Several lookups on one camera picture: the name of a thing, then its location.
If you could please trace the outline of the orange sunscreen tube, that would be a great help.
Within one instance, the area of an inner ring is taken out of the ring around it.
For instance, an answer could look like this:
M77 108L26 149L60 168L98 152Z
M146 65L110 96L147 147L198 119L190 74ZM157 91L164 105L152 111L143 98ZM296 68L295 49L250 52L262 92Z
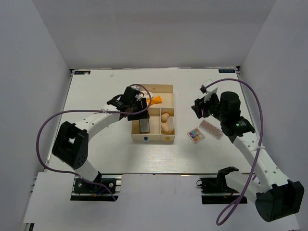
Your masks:
M162 103L162 98L160 96L153 97L151 99L151 105Z

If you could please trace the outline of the nude eyeshadow palette clear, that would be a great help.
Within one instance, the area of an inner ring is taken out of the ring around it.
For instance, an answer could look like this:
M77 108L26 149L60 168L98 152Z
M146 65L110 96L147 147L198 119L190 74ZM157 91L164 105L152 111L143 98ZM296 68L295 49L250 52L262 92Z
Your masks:
M220 140L223 136L223 132L221 129L217 128L216 126L212 125L206 120L203 120L199 124L199 128L207 132L208 134L210 134L212 137L216 138L217 140Z

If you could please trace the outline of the beige makeup sponge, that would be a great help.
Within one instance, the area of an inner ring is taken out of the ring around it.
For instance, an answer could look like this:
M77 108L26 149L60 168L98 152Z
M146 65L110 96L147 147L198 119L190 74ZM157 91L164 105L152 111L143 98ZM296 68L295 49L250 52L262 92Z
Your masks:
M169 133L170 127L169 127L169 125L167 123L163 123L161 125L161 129L162 129L163 132Z
M170 117L170 115L168 113L164 113L164 114L161 115L161 121L163 123L165 123L168 120L169 117Z

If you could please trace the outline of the round white powder puff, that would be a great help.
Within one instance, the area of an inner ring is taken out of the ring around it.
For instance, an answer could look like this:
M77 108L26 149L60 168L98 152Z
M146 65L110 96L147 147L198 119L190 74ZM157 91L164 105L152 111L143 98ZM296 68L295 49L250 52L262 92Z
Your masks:
M166 121L166 124L168 125L168 133L171 133L174 128L175 128L175 119L173 116L170 116L167 121Z

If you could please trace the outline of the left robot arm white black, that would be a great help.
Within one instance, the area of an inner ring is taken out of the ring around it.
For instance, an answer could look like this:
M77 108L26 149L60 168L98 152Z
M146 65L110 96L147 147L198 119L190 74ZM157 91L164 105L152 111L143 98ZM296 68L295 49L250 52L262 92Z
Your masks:
M88 160L89 141L109 125L127 118L128 121L148 119L147 99L142 96L140 84L126 87L123 94L110 99L100 110L76 123L61 124L51 153L85 180L91 192L102 186L101 173Z

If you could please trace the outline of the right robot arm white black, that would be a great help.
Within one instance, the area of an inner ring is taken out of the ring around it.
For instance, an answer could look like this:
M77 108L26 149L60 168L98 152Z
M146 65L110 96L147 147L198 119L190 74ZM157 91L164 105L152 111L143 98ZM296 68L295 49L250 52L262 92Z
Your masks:
M256 174L259 182L247 183L236 167L218 171L217 187L223 192L235 190L253 202L257 212L266 222L271 222L300 210L304 187L299 181L291 181L273 162L250 122L241 116L241 101L234 92L216 93L196 99L192 106L198 118L214 117L220 122L222 132L241 152Z

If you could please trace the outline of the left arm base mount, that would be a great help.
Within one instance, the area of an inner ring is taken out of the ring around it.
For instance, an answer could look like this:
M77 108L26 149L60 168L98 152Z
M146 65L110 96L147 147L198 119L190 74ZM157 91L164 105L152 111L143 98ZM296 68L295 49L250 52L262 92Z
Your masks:
M105 185L117 200L121 190L120 175L103 175L101 184ZM102 186L88 184L80 178L75 178L72 191L71 201L93 201L93 202L114 202L111 194Z

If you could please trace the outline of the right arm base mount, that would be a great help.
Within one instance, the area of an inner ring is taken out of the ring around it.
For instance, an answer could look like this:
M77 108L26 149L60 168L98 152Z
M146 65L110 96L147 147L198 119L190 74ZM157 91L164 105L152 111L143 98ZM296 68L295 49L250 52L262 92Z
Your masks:
M230 173L239 173L235 167L226 167L216 175L201 176L196 186L201 189L203 205L228 205L240 196L242 190L237 191L227 186L225 176Z

